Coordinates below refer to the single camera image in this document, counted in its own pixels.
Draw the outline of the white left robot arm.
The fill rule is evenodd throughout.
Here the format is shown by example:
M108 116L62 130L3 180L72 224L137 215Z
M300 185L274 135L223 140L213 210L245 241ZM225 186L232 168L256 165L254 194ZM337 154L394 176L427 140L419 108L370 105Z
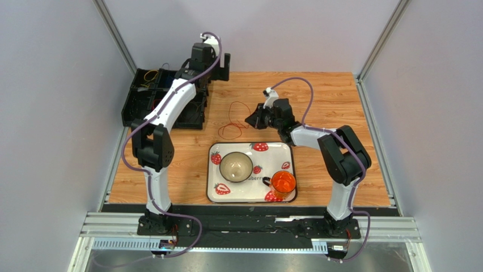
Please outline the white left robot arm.
M230 55L222 52L222 45L215 36L204 38L192 48L188 67L182 67L161 102L143 119L132 122L128 136L132 142L133 156L137 158L137 171L146 179L148 203L140 218L144 225L157 224L169 228L175 217L169 211L172 202L168 193L168 166L175 149L170 132L183 109L198 93L207 90L213 80L227 81L230 72Z

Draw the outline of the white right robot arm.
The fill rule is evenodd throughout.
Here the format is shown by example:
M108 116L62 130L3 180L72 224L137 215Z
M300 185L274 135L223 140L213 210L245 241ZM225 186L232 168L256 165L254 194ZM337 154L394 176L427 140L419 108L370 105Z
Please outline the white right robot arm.
M372 161L350 126L324 129L304 125L295 119L288 99L277 99L271 106L259 103L245 122L259 130L276 129L288 145L320 150L333 180L325 218L339 223L352 216L355 193Z

